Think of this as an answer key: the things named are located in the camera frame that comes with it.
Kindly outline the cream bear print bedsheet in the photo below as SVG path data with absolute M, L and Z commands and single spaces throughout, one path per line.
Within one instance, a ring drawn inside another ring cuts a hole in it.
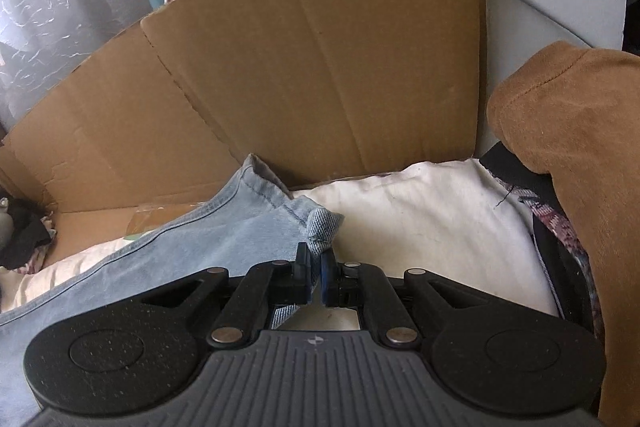
M 532 216 L 475 159 L 419 162 L 291 195 L 342 215 L 331 244 L 342 261 L 371 263 L 391 277 L 423 268 L 529 308 L 559 311 Z

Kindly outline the black garment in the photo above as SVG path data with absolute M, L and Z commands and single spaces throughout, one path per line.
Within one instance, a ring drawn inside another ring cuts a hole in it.
M 49 246 L 52 235 L 42 219 L 44 211 L 32 202 L 1 197 L 1 266 L 23 268 L 40 247 Z

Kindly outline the folded brown garment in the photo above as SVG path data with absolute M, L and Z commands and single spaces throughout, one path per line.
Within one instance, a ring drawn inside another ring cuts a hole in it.
M 559 41 L 492 92 L 494 135 L 548 173 L 589 256 L 608 359 L 600 418 L 639 422 L 639 59 Z

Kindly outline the brown cardboard sheet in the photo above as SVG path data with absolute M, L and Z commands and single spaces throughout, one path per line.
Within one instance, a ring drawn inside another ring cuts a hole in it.
M 14 126 L 1 185 L 54 213 L 64 258 L 252 154 L 292 188 L 468 158 L 485 72 L 485 0 L 174 0 Z

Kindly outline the light blue denim shorts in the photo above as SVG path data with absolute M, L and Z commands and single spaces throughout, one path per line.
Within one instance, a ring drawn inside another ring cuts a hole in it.
M 115 239 L 36 274 L 1 272 L 1 422 L 21 426 L 38 411 L 23 373 L 29 341 L 47 326 L 211 267 L 237 277 L 253 265 L 314 256 L 343 222 L 306 196 L 293 197 L 254 155 L 208 202 L 135 241 Z

